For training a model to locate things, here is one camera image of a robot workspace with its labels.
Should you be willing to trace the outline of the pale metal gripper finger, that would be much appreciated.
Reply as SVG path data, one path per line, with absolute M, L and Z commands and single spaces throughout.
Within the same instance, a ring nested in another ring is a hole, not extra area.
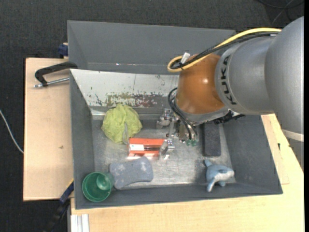
M 160 157 L 160 158 L 164 158 L 164 157 L 165 157 L 166 152 L 167 152 L 167 149 L 168 149 L 168 142 L 167 142 L 167 140 L 165 140 L 165 141 L 162 143 L 162 145 L 161 145 L 161 147 L 160 147 L 160 150 L 159 150 L 159 157 Z
M 166 150 L 166 153 L 165 153 L 165 159 L 166 160 L 170 157 L 170 155 L 172 154 L 174 149 L 175 149 L 175 145 L 174 145 L 173 140 L 172 139 L 167 140 L 167 150 Z

